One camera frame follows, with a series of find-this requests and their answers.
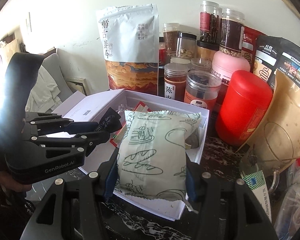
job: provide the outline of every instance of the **black packet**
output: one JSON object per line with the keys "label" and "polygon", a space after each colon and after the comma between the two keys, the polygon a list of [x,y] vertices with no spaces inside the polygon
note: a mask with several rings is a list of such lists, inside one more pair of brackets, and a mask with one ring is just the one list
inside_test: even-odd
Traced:
{"label": "black packet", "polygon": [[258,36],[253,73],[274,90],[278,70],[300,87],[300,47],[284,38]]}
{"label": "black packet", "polygon": [[109,133],[113,133],[120,130],[122,128],[120,118],[121,116],[109,107],[106,113],[101,117],[99,125],[95,131],[105,130]]}

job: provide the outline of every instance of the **black marble countertop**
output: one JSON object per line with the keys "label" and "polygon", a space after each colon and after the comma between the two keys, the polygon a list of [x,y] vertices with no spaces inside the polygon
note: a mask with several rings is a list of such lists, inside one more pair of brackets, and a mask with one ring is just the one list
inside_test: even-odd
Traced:
{"label": "black marble countertop", "polygon": [[[208,135],[205,140],[201,165],[206,171],[221,179],[240,178],[239,162],[242,155],[236,154],[236,148],[222,142],[214,130],[215,115],[209,121]],[[59,176],[38,182],[28,192],[29,200],[41,200],[56,178],[65,181],[80,179],[84,176],[79,169],[68,171]],[[109,234],[109,239],[191,239],[195,232],[198,215],[184,210],[181,219],[169,221],[146,212],[125,200],[113,195],[108,202],[101,204],[101,212]]]}

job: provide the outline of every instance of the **open box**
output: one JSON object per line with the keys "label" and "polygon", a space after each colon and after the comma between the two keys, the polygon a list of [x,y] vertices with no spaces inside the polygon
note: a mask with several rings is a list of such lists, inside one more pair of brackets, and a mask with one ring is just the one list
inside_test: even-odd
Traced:
{"label": "open box", "polygon": [[[135,107],[140,101],[144,102],[152,111],[169,110],[180,113],[202,114],[202,121],[199,126],[200,145],[196,149],[186,150],[192,162],[200,163],[209,119],[209,111],[207,109],[167,98],[120,89],[105,91],[90,96],[85,96],[77,91],[58,106],[53,113],[61,114],[63,118],[73,119],[75,122],[98,122],[109,107],[114,110],[117,110],[118,106],[121,104]],[[49,135],[49,137],[72,136],[68,133],[57,133]],[[80,167],[80,169],[85,174],[97,170],[102,162],[109,160],[113,151],[114,146],[110,141],[96,146],[93,152],[86,158],[85,164]],[[164,199],[148,200],[125,195],[116,190],[114,191],[114,194],[143,210],[169,220],[180,219],[185,207],[185,204],[180,200],[173,202]]]}

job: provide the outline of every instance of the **human hand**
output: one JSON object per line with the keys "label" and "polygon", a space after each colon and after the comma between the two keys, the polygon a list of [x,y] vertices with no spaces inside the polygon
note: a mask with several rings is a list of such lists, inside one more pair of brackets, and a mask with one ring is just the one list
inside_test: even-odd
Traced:
{"label": "human hand", "polygon": [[22,185],[16,182],[6,171],[0,171],[0,184],[6,189],[11,189],[16,192],[29,191],[32,188],[32,185]]}

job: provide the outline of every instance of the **red plastic bottle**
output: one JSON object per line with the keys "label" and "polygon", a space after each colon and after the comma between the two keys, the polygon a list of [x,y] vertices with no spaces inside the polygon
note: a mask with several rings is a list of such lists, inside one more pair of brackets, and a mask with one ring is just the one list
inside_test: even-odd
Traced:
{"label": "red plastic bottle", "polygon": [[272,100],[270,86],[256,75],[237,70],[216,121],[221,140],[241,146],[257,128]]}

